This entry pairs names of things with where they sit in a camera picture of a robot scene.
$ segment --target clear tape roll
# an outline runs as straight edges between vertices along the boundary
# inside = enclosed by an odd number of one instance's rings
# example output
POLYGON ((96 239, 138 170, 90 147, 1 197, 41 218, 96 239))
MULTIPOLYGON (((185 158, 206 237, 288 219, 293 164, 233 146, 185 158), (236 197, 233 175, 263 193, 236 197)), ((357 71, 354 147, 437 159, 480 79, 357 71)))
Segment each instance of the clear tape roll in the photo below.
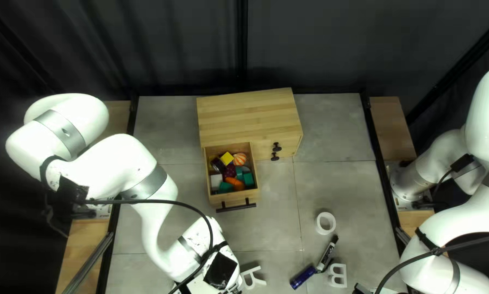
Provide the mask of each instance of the clear tape roll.
POLYGON ((335 217, 333 216, 333 214, 331 214, 329 212, 321 212, 317 216, 317 219, 315 220, 315 230, 321 235, 330 234, 331 232, 333 232, 335 230, 336 226, 337 226, 337 223, 335 222, 335 217), (321 226, 321 219, 322 218, 325 218, 330 223, 329 229, 325 230, 325 228, 323 228, 321 226))

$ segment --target black drawer knob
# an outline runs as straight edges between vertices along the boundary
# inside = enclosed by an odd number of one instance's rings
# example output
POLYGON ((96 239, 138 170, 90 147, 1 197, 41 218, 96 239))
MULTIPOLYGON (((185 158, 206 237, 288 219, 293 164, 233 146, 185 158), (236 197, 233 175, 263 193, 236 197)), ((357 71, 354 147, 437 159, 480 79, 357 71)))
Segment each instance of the black drawer knob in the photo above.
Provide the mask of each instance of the black drawer knob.
POLYGON ((279 152, 282 150, 282 147, 279 146, 279 142, 274 143, 275 147, 272 149, 273 152, 279 152))
POLYGON ((270 159, 271 161, 278 161, 280 157, 276 156, 277 152, 272 152, 272 158, 270 159))

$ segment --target orange striped ball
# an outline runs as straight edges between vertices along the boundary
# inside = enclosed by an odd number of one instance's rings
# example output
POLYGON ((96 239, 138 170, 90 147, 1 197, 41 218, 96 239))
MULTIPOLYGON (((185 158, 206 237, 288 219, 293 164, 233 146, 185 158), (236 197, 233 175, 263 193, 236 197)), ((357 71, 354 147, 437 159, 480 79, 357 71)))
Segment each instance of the orange striped ball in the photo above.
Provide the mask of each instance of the orange striped ball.
POLYGON ((247 160, 247 156, 246 154, 242 153, 242 152, 239 152, 239 153, 235 153, 233 155, 233 164, 235 166, 241 166, 243 165, 247 160))

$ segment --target gray table surface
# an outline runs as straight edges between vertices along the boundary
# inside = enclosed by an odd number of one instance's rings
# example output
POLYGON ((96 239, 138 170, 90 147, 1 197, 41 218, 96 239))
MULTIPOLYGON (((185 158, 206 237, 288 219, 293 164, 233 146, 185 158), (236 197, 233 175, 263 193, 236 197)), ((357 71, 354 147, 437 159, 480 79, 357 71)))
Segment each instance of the gray table surface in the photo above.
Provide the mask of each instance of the gray table surface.
MULTIPOLYGON (((376 287, 398 264, 389 215, 358 94, 295 95, 304 137, 297 155, 258 161, 262 199, 256 208, 215 213, 208 203, 195 96, 141 97, 135 134, 174 179, 178 201, 217 219, 241 270, 261 265, 267 281, 244 293, 293 293, 288 281, 316 264, 331 237, 317 234, 321 211, 337 220, 335 262, 347 267, 347 288, 315 275, 296 293, 351 294, 355 283, 376 287)), ((167 248, 198 218, 174 207, 159 232, 167 248)), ((122 205, 107 293, 168 293, 173 282, 146 256, 141 219, 122 205)), ((386 287, 405 291, 395 275, 386 287)))

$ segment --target yellow cube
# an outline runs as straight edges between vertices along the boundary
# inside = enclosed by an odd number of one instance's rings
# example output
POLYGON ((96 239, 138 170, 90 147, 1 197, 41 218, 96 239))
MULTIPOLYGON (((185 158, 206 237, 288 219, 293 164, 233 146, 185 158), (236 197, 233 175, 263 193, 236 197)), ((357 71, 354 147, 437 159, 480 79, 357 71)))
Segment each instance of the yellow cube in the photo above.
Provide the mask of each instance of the yellow cube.
POLYGON ((221 156, 221 161, 224 163, 224 165, 228 165, 230 162, 233 161, 233 156, 229 152, 225 153, 223 156, 221 156))

